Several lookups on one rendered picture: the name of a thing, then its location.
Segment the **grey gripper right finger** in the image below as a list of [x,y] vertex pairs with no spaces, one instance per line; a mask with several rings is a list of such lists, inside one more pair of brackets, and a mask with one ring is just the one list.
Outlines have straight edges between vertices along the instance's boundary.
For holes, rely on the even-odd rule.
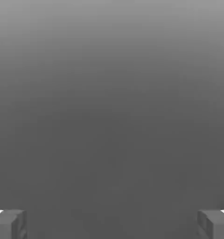
[[224,239],[224,210],[199,210],[196,239]]

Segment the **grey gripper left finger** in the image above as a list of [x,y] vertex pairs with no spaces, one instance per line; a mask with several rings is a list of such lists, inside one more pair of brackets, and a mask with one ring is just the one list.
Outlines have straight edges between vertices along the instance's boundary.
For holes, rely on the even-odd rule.
[[27,211],[1,210],[0,239],[28,239]]

